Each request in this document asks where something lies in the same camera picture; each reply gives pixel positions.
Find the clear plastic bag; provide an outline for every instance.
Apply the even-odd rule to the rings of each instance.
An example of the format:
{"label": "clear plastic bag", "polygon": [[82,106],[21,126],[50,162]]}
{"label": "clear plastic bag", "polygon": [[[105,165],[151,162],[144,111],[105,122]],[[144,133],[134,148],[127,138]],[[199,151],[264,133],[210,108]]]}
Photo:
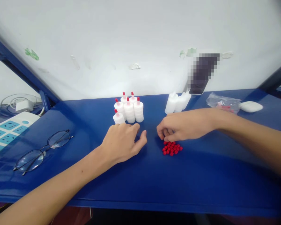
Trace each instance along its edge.
{"label": "clear plastic bag", "polygon": [[236,98],[219,96],[211,92],[209,97],[206,99],[206,102],[207,105],[212,108],[219,108],[237,114],[239,112],[239,104],[241,100]]}

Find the white bottle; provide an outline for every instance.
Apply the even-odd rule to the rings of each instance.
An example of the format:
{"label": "white bottle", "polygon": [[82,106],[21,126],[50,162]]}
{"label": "white bottle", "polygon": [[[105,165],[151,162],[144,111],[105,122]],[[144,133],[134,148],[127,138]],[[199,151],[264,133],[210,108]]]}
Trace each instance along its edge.
{"label": "white bottle", "polygon": [[115,109],[117,109],[117,111],[119,113],[122,113],[123,116],[124,116],[124,119],[125,121],[127,120],[126,118],[126,114],[125,114],[125,111],[124,111],[124,104],[122,102],[119,102],[118,99],[116,98],[116,103],[115,103]]}
{"label": "white bottle", "polygon": [[183,109],[185,109],[188,105],[188,102],[190,101],[190,98],[191,98],[190,90],[188,92],[183,92],[181,96],[183,96],[183,98],[185,98],[185,103],[184,103],[184,106],[183,106]]}
{"label": "white bottle", "polygon": [[177,97],[178,95],[175,92],[169,94],[168,102],[166,103],[166,107],[165,107],[166,114],[174,112],[178,100]]}
{"label": "white bottle", "polygon": [[134,97],[134,93],[131,92],[131,97],[129,98],[130,104],[134,105],[136,103],[136,97]]}
{"label": "white bottle", "polygon": [[176,102],[176,106],[175,106],[175,110],[174,110],[175,113],[182,112],[182,109],[185,105],[185,101],[186,101],[186,98],[184,98],[183,96],[177,97],[177,102]]}
{"label": "white bottle", "polygon": [[113,120],[115,121],[115,124],[121,124],[125,123],[125,119],[122,113],[119,113],[117,109],[115,109],[115,115],[113,115]]}
{"label": "white bottle", "polygon": [[129,97],[127,97],[127,103],[124,104],[124,111],[127,117],[127,122],[134,123],[135,122],[134,108],[133,105],[130,104]]}
{"label": "white bottle", "polygon": [[140,97],[137,97],[136,103],[133,104],[135,120],[139,122],[144,121],[144,104],[140,102]]}
{"label": "white bottle", "polygon": [[125,92],[123,92],[123,97],[121,97],[121,102],[122,102],[123,104],[126,104],[126,103],[127,103],[127,98],[126,98]]}

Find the forearm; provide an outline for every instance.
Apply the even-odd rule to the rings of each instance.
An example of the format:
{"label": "forearm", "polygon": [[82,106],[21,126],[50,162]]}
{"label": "forearm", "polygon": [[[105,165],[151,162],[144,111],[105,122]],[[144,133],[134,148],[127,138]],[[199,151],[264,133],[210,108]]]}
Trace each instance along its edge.
{"label": "forearm", "polygon": [[281,131],[223,112],[220,130],[249,148],[281,175]]}
{"label": "forearm", "polygon": [[43,183],[0,215],[0,224],[49,224],[55,215],[88,182],[107,171],[112,164],[93,150],[82,160]]}

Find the hand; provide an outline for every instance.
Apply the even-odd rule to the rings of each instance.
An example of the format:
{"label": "hand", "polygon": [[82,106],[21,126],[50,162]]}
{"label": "hand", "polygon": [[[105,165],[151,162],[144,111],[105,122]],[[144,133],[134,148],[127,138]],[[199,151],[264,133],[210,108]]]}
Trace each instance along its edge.
{"label": "hand", "polygon": [[146,130],[141,133],[140,139],[134,142],[139,129],[138,123],[133,126],[126,123],[116,124],[108,129],[99,148],[112,165],[124,162],[137,155],[147,143]]}
{"label": "hand", "polygon": [[215,108],[203,108],[168,114],[157,126],[161,140],[182,141],[196,139],[219,129],[218,120],[227,112]]}

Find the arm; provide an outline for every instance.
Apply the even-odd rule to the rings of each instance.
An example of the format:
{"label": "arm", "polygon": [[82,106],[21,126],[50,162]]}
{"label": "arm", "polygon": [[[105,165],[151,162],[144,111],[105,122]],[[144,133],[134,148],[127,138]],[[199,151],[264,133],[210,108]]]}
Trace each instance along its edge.
{"label": "arm", "polygon": [[281,131],[215,108],[172,113],[157,126],[159,137],[171,142],[196,139],[213,130],[245,145],[281,176]]}
{"label": "arm", "polygon": [[134,143],[139,128],[139,124],[111,126],[98,148],[2,212],[0,225],[22,225],[27,221],[29,224],[49,224],[84,185],[139,153],[147,143],[146,131]]}

